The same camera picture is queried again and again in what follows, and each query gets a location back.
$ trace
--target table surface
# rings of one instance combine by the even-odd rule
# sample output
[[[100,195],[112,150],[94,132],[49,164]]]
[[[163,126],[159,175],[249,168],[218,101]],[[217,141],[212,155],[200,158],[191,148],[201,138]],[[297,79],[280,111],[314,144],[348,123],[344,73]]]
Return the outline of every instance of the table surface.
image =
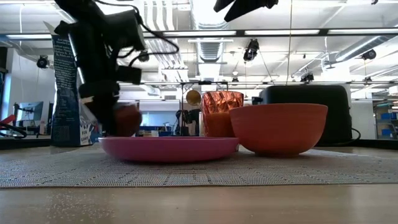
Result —
[[[0,151],[0,162],[75,150]],[[398,159],[398,151],[323,150]],[[1,223],[328,223],[398,220],[398,185],[0,190]]]

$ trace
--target ceiling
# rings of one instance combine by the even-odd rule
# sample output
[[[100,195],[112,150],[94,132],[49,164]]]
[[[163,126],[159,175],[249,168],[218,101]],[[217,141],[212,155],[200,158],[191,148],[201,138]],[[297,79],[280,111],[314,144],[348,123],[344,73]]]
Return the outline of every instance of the ceiling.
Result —
[[[195,28],[192,22],[189,0],[170,0],[173,4],[173,25],[177,30],[192,30]],[[57,26],[61,20],[69,20],[54,4],[2,4],[0,0],[0,32],[48,32],[43,21]],[[154,14],[160,3],[165,1],[154,0]],[[203,7],[210,11],[215,0],[202,0]],[[147,0],[123,1],[123,4],[144,4],[144,13],[148,13]],[[367,28],[367,27],[394,27],[398,25],[398,1],[379,0],[376,5],[371,5],[371,0],[293,0],[291,26],[293,29],[316,28]],[[267,8],[257,9],[228,24],[229,29],[289,29],[290,28],[290,1],[280,1],[279,5],[271,10]],[[312,59],[326,52],[339,52],[353,45],[364,37],[328,37],[325,47],[324,37],[261,37],[258,38],[260,54],[250,63],[244,64],[243,52],[249,38],[232,38],[233,42],[224,44],[222,62],[218,77],[219,80],[231,80],[233,71],[238,72],[239,81],[261,82],[270,81],[269,75],[275,81],[292,80],[291,74],[309,63]],[[178,39],[181,58],[188,68],[188,78],[197,80],[198,72],[197,46],[188,43],[188,39]],[[52,54],[50,41],[26,41],[22,42],[22,51],[35,58],[40,54]],[[365,74],[370,74],[395,66],[395,51],[398,51],[398,39],[394,38],[374,48],[377,57],[374,60],[351,59],[339,64],[349,71],[346,78],[349,80],[363,80]],[[315,75],[315,81],[322,79],[324,73],[320,62],[315,62],[310,69]],[[161,81],[159,75],[159,62],[151,57],[146,63],[135,64],[144,70],[143,79]],[[389,74],[389,78],[380,80],[393,80],[398,74]]]

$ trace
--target woven placemat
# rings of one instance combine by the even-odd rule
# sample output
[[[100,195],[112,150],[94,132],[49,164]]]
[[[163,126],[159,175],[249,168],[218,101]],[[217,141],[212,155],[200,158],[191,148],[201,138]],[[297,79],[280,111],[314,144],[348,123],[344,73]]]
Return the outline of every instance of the woven placemat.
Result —
[[[96,147],[0,163],[0,188],[171,187],[398,183],[398,161],[310,150],[299,157],[256,157],[240,150],[218,161],[140,164]]]

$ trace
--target pink plate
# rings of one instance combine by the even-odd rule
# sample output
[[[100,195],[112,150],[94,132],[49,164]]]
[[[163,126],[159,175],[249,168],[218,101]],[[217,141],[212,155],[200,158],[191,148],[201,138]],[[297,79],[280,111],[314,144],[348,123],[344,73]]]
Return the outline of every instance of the pink plate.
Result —
[[[238,138],[159,137],[100,138],[102,148],[117,159],[141,162],[196,162],[231,155]]]

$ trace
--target computer monitor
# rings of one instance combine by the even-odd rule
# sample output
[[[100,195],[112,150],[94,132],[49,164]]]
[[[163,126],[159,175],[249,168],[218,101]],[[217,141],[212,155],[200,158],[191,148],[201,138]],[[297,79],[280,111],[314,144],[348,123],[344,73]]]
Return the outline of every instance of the computer monitor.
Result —
[[[19,103],[17,121],[40,121],[44,102]]]

